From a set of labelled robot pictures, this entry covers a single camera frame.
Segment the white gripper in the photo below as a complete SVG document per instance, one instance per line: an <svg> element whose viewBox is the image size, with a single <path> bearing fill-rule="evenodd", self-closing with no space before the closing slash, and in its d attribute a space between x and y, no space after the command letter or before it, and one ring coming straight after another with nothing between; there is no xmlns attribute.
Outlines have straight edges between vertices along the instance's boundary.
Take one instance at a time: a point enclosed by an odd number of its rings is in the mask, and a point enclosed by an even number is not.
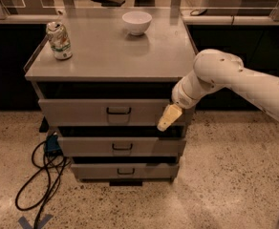
<svg viewBox="0 0 279 229"><path fill-rule="evenodd" d="M182 115L182 109L191 109L198 103L198 100L189 97L184 92L181 81L173 88L171 98L174 104L166 106L157 126L161 132L164 132Z"/></svg>

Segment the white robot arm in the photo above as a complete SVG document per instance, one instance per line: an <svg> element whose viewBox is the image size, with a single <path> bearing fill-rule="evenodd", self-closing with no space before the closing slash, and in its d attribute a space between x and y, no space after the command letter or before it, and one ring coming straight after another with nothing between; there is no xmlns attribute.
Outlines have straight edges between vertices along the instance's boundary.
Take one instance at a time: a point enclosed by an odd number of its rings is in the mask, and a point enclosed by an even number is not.
<svg viewBox="0 0 279 229"><path fill-rule="evenodd" d="M254 112L197 112L164 224L180 229L279 229L279 77L236 55L199 52L159 122L168 130L206 95L229 89Z"/></svg>

